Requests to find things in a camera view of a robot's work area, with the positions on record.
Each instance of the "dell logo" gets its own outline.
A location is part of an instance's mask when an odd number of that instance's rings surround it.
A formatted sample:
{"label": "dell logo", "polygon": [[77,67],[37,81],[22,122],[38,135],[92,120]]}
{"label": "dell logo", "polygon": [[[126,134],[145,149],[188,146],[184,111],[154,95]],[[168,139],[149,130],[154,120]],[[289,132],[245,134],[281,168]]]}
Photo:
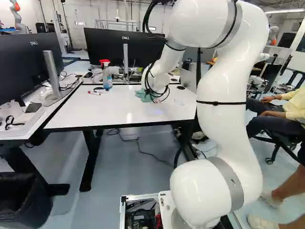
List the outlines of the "dell logo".
{"label": "dell logo", "polygon": [[38,41],[32,41],[30,42],[30,44],[33,46],[33,45],[38,45]]}

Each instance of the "dark jeans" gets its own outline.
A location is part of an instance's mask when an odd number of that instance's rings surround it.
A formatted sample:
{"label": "dark jeans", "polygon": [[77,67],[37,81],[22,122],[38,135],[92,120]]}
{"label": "dark jeans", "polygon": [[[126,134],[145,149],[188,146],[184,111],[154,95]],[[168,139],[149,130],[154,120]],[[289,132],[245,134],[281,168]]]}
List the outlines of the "dark jeans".
{"label": "dark jeans", "polygon": [[[264,111],[285,112],[282,106],[272,103],[261,103],[256,99],[247,98],[246,109],[256,112],[257,115]],[[305,129],[298,123],[286,118],[273,116],[257,116],[247,125],[248,137],[256,136],[261,130],[276,131],[287,135],[305,135]]]}

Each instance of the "spray bottle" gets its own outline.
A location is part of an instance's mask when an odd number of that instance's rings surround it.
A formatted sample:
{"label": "spray bottle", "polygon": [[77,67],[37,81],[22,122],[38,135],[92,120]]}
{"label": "spray bottle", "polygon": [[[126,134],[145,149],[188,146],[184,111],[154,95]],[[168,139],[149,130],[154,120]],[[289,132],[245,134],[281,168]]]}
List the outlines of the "spray bottle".
{"label": "spray bottle", "polygon": [[100,60],[103,73],[103,87],[105,90],[110,90],[112,88],[112,74],[111,71],[108,71],[108,65],[110,61],[107,59]]}

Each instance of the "ceiling light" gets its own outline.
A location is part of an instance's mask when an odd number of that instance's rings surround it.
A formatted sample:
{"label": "ceiling light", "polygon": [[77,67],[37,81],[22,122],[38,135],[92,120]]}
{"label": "ceiling light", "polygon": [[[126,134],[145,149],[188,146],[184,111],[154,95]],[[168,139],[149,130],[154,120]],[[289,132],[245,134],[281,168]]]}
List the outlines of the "ceiling light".
{"label": "ceiling light", "polygon": [[273,14],[273,13],[299,13],[299,12],[304,12],[304,8],[300,9],[288,9],[288,10],[274,10],[274,11],[267,11],[265,14]]}

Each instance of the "green cloth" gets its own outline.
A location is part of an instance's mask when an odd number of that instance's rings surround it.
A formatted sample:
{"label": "green cloth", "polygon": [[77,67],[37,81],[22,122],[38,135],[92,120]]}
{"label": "green cloth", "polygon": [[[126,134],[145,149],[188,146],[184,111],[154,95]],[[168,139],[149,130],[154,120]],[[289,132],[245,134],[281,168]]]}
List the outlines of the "green cloth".
{"label": "green cloth", "polygon": [[135,91],[135,96],[141,98],[141,101],[144,103],[152,102],[152,97],[149,94],[146,94],[145,90],[142,88],[141,90]]}

